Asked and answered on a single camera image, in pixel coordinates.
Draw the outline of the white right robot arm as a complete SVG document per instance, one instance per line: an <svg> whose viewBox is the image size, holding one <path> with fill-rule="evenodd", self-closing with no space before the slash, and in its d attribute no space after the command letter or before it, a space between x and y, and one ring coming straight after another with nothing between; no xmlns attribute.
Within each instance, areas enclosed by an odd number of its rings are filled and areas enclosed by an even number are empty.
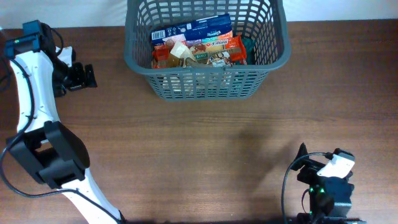
<svg viewBox="0 0 398 224"><path fill-rule="evenodd" d="M309 195L309 211L288 218L282 212L284 223L329 224L366 223L360 218L350 218L351 196L354 185L349 183L355 156L340 148L333 152L307 151L301 143L293 162L288 166L282 184L281 199L284 199L285 185L290 170L298 172L297 180L308 185L304 191Z"/></svg>

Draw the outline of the San Remo spaghetti packet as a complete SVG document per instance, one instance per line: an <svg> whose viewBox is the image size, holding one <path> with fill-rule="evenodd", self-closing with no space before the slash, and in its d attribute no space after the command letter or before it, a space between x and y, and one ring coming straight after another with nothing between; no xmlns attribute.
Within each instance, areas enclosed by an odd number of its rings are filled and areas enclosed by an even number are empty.
<svg viewBox="0 0 398 224"><path fill-rule="evenodd" d="M247 64L246 48L240 38L166 41L152 52L152 68L212 68Z"/></svg>

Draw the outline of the green coffee mix bag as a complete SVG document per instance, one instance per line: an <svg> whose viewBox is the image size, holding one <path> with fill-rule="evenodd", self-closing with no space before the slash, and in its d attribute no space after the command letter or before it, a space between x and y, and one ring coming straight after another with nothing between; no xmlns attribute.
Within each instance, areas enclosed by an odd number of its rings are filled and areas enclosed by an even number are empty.
<svg viewBox="0 0 398 224"><path fill-rule="evenodd" d="M246 49L246 59L240 60L236 62L236 65L253 65L255 64L254 62L254 46L255 46L255 41L253 39L249 38L243 38L242 39L243 45Z"/></svg>

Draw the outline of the grey plastic basket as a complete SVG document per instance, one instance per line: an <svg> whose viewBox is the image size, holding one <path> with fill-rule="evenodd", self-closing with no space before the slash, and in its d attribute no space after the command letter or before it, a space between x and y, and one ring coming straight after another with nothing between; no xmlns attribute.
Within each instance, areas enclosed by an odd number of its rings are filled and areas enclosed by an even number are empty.
<svg viewBox="0 0 398 224"><path fill-rule="evenodd" d="M153 69L152 32L180 22L229 14L235 35L253 40L247 64L226 68ZM128 1L124 60L143 75L157 95L168 101L244 99L269 72L288 61L291 45L281 0Z"/></svg>

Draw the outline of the brown pastry snack bag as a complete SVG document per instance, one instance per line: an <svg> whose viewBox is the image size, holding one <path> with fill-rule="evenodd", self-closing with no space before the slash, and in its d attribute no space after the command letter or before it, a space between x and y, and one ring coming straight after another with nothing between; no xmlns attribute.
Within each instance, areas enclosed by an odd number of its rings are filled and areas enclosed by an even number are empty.
<svg viewBox="0 0 398 224"><path fill-rule="evenodd" d="M169 52L166 67L230 67L232 66L231 55L233 52L233 48L229 49L226 45L217 45L216 43L187 47L183 42L176 42Z"/></svg>

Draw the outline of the blue pasta packet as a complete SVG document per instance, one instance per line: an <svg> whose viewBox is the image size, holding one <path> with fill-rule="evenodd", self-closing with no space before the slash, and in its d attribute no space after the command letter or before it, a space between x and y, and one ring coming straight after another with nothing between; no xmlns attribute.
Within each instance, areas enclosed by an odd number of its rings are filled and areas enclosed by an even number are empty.
<svg viewBox="0 0 398 224"><path fill-rule="evenodd" d="M164 45L168 40L212 40L233 36L231 18L229 14L206 17L190 22L172 25L168 28L151 32L153 46Z"/></svg>

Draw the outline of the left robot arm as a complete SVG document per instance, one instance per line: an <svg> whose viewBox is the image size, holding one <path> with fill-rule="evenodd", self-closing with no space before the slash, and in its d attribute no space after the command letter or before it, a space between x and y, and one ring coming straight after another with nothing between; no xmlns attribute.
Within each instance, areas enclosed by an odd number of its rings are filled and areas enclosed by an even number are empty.
<svg viewBox="0 0 398 224"><path fill-rule="evenodd" d="M17 134L7 140L9 153L50 192L28 194L1 174L5 185L27 198L62 194L88 223L125 223L121 211L104 196L90 171L83 141L60 121L55 99L68 91L95 88L92 65L75 60L72 47L57 47L57 31L39 20L26 22L23 35L5 43L4 58L17 82Z"/></svg>

